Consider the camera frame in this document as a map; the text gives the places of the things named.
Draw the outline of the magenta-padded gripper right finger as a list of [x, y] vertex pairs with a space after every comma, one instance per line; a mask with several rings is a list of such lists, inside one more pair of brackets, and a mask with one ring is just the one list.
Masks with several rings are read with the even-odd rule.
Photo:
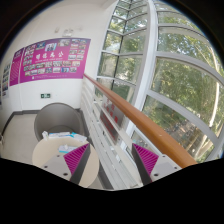
[[143, 185], [148, 185], [181, 170], [181, 167], [167, 155], [157, 155], [137, 144], [132, 144], [132, 155]]

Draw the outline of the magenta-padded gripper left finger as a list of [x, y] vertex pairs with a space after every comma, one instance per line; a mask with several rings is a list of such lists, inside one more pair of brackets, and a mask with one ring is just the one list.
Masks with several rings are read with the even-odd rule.
[[42, 168], [70, 182], [79, 184], [90, 156], [90, 144], [82, 145], [64, 155], [53, 156]]

